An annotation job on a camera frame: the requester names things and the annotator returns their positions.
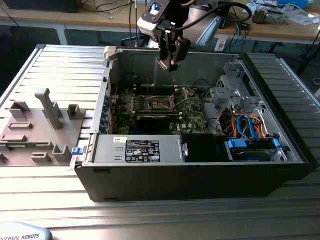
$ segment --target blue cable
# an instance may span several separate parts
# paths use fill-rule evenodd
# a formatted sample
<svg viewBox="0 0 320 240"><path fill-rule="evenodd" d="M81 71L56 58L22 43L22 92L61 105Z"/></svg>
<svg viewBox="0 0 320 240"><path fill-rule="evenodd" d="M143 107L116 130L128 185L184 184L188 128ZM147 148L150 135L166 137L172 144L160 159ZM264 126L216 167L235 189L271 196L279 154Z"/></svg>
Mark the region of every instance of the blue cable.
<svg viewBox="0 0 320 240"><path fill-rule="evenodd" d="M236 48L238 47L238 43L239 43L239 39L240 39L240 34L241 34L239 24L236 22L235 25L236 25L236 29L237 29L237 32L238 32L238 39L236 40L236 43L235 43L235 46L234 46L234 49L232 50L232 52L234 52L234 51L236 50Z"/></svg>
<svg viewBox="0 0 320 240"><path fill-rule="evenodd" d="M236 120L236 128L238 130L238 132L246 139L246 140L249 140L249 137L247 135L245 135L242 131L241 131L241 128L240 128L240 123L241 123L241 119L243 117L246 117L248 119L248 122L249 122L249 127L250 127L250 132L251 132L251 135L254 139L256 140L260 140L260 137L257 135L255 129L254 129L254 125L252 123L252 120L251 118L248 116L248 115L245 115L245 114L242 114L238 117L238 119Z"/></svg>

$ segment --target desk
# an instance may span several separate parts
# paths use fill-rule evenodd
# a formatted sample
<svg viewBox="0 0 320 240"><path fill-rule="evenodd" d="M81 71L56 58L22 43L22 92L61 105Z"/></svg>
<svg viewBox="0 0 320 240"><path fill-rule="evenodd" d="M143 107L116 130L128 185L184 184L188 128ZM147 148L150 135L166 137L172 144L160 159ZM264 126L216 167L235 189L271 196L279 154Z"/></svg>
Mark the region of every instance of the desk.
<svg viewBox="0 0 320 240"><path fill-rule="evenodd" d="M111 0L96 0L96 5L108 3ZM22 27L34 28L51 28L56 29L60 43L67 45L65 30L85 30L85 31L102 31L102 32L129 32L129 7L122 7L113 10L113 19L101 15L101 13L93 13L80 9L78 13L62 13L49 11L33 11L33 10L11 10L7 8L3 0L0 1L7 13L12 16ZM246 4L248 0L238 0L237 2ZM126 4L126 0L119 0L116 4L104 6L101 9L112 9L120 5ZM86 4L88 9L94 10L93 2ZM138 3L138 16L144 10L145 4ZM308 5L305 9L307 12L320 12L319 6ZM135 14L132 14L132 31L135 32ZM284 24L263 24L258 25L248 21L251 24L251 30L247 36L247 40L278 42L278 43L296 43L296 44L312 44L317 36L317 24L302 26L289 19L284 20ZM0 25L15 26L15 23L0 9ZM226 29L219 29L216 38L219 39L216 50L224 47L225 41L230 39L236 33L235 28L230 24Z"/></svg>

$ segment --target gray plastic part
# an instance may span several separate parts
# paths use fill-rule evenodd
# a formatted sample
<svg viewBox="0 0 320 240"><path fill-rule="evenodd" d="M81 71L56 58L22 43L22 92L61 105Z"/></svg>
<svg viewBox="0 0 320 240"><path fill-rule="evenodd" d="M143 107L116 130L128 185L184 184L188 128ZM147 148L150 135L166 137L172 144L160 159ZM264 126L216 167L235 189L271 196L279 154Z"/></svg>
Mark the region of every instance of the gray plastic part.
<svg viewBox="0 0 320 240"><path fill-rule="evenodd" d="M15 101L9 111L17 121L25 121L27 118L24 112L30 111L30 109L25 101Z"/></svg>
<svg viewBox="0 0 320 240"><path fill-rule="evenodd" d="M84 117L86 115L86 110L81 109L81 113ZM84 118L69 119L67 109L61 109L62 117L60 117L59 120L63 127L60 130L54 130L50 121L43 114L42 109L31 108L30 111L26 111L24 114L28 119L28 122L32 123L33 128L11 130L9 128L11 123L23 123L12 117L0 134L0 140L3 135L25 135L27 138L26 142L0 141L0 153L3 153L8 158L8 162L5 166L68 166L70 164L69 162L59 162L56 160L56 157L53 155L53 149L55 145L58 145L61 150L65 145L67 145L70 150L77 146ZM32 153L36 152L48 153L52 161L35 163L31 157Z"/></svg>
<svg viewBox="0 0 320 240"><path fill-rule="evenodd" d="M0 161L5 164L7 162L8 158L6 158L5 155L3 155L2 153L0 153Z"/></svg>
<svg viewBox="0 0 320 240"><path fill-rule="evenodd" d="M36 144L35 147L39 150L53 150L54 145L52 142L48 142L47 144Z"/></svg>
<svg viewBox="0 0 320 240"><path fill-rule="evenodd" d="M62 112L61 112L61 110L60 110L60 108L59 108L59 106L58 106L58 103L55 102L55 101L53 101L52 104L53 104L53 108L54 108L54 110L55 110L55 113L56 113L56 114L59 116L59 118L60 118L60 117L62 116ZM45 110L42 110L42 111L43 111L43 114L44 114L45 118L48 119L49 117L47 116L46 111L45 111Z"/></svg>
<svg viewBox="0 0 320 240"><path fill-rule="evenodd" d="M58 145L55 145L52 151L53 156L58 162L70 162L71 161L71 152L67 145L64 145L63 151L61 152Z"/></svg>
<svg viewBox="0 0 320 240"><path fill-rule="evenodd" d="M5 144L1 144L0 151L10 151L10 148L8 148Z"/></svg>
<svg viewBox="0 0 320 240"><path fill-rule="evenodd" d="M35 163L49 163L52 161L47 152L33 152L31 159Z"/></svg>
<svg viewBox="0 0 320 240"><path fill-rule="evenodd" d="M67 113L68 113L69 119L71 119L71 120L83 118L80 107L78 104L69 104L68 109L67 109Z"/></svg>
<svg viewBox="0 0 320 240"><path fill-rule="evenodd" d="M5 240L52 240L52 233L46 229L22 222L0 223L0 239Z"/></svg>
<svg viewBox="0 0 320 240"><path fill-rule="evenodd" d="M48 117L53 129L59 130L62 128L62 123L59 120L59 115L55 109L53 103L49 97L50 90L49 88L38 88L35 92L35 97L39 99L43 105L45 115Z"/></svg>
<svg viewBox="0 0 320 240"><path fill-rule="evenodd" d="M31 122L12 122L9 124L8 128L10 130L16 130L16 129L32 129L33 125Z"/></svg>
<svg viewBox="0 0 320 240"><path fill-rule="evenodd" d="M3 135L1 138L2 142L26 142L27 137L25 135Z"/></svg>

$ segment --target green circuit board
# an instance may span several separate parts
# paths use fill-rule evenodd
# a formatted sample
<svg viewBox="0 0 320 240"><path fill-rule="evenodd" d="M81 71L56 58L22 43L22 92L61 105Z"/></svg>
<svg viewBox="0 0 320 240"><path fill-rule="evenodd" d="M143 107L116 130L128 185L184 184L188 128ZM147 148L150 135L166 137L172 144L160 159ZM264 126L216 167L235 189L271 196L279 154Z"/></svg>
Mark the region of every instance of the green circuit board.
<svg viewBox="0 0 320 240"><path fill-rule="evenodd" d="M119 95L119 105L120 109L115 111L116 116L116 134L120 135L180 135L180 134L203 134L208 133L208 129L205 127L205 119L200 111L201 109L201 100L199 94L188 95L187 100L184 94L175 94L174 103L177 105L174 109L174 112L166 109L167 108L167 96L149 96L149 99L154 100L156 106L154 106L154 111L160 111L159 115L170 116L175 114L177 117L170 121L169 128L159 131L141 131L135 127L135 109L144 110L148 106L148 98L142 95L135 95L129 90ZM183 113L182 119L179 119L178 114Z"/></svg>

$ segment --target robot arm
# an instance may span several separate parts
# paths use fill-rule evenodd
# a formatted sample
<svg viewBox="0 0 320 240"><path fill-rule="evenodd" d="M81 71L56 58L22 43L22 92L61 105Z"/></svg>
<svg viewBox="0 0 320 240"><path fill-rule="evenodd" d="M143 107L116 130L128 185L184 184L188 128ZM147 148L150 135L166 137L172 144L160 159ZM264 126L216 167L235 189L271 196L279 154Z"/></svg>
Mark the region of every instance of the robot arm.
<svg viewBox="0 0 320 240"><path fill-rule="evenodd" d="M191 42L183 36L183 31L193 27L211 14L216 14L231 22L242 23L251 18L250 9L241 3L228 2L210 10L196 21L185 25L189 18L190 6L197 0L151 0L137 22L141 32L158 43L160 49L159 65L169 72L178 69L178 63L183 61L188 53ZM226 18L220 15L220 10L230 7L240 7L248 12L244 19Z"/></svg>

